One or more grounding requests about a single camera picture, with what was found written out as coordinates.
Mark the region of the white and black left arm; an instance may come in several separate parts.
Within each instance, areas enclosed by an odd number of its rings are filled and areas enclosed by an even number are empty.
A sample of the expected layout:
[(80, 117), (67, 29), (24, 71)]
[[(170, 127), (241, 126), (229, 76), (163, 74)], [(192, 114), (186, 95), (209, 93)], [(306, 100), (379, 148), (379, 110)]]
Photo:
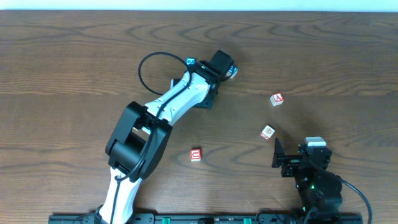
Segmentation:
[(159, 164), (173, 125), (190, 108), (211, 108), (220, 83), (234, 73), (234, 60), (221, 50), (209, 61), (181, 63), (183, 77), (173, 79), (169, 91), (144, 105), (133, 101), (124, 109), (105, 147), (111, 181), (94, 223), (129, 221), (139, 186)]

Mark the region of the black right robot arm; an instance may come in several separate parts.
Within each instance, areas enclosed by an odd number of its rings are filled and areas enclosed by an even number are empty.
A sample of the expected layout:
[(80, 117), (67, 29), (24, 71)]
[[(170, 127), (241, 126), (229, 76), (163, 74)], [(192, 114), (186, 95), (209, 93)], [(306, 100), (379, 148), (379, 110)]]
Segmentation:
[(293, 210), (284, 223), (341, 223), (342, 183), (326, 173), (332, 152), (321, 137), (307, 137), (298, 154), (288, 155), (275, 139), (273, 168), (281, 168), (282, 177), (293, 177), (302, 209)]

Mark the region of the blue number 2 block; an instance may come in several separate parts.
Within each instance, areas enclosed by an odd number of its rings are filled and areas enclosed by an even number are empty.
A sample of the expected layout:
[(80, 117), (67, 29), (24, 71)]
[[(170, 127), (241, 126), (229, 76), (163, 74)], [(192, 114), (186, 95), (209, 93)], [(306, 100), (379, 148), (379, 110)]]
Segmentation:
[(187, 65), (194, 65), (196, 63), (196, 61), (197, 60), (194, 57), (187, 57), (186, 60), (185, 60)]

